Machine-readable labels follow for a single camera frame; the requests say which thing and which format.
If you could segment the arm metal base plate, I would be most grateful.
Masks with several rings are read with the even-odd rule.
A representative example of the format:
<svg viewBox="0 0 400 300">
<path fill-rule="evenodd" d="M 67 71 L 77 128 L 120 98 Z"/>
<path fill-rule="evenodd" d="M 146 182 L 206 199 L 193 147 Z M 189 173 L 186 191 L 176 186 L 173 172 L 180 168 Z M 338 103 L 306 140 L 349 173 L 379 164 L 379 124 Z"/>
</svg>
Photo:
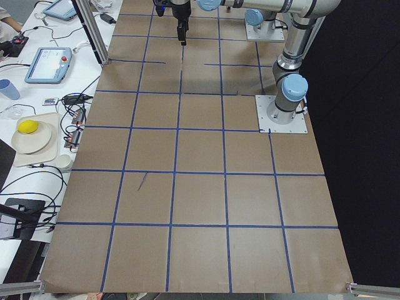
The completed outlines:
<svg viewBox="0 0 400 300">
<path fill-rule="evenodd" d="M 283 43 L 285 41 L 280 23 L 275 21 L 264 21 L 258 26 L 246 22 L 246 34 L 249 41 L 266 41 L 271 43 Z"/>
<path fill-rule="evenodd" d="M 305 117 L 300 104 L 292 112 L 278 109 L 275 95 L 256 95 L 260 133 L 307 134 Z"/>
</svg>

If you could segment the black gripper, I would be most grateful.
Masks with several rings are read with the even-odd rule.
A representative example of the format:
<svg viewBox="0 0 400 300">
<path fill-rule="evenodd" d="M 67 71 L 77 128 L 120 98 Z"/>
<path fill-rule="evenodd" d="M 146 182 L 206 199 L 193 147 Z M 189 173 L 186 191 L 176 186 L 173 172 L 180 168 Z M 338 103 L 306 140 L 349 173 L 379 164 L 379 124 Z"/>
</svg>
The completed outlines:
<svg viewBox="0 0 400 300">
<path fill-rule="evenodd" d="M 190 0 L 170 0 L 172 15 L 178 20 L 177 37 L 182 46 L 187 44 L 186 34 L 189 30 L 189 17 L 191 15 Z"/>
</svg>

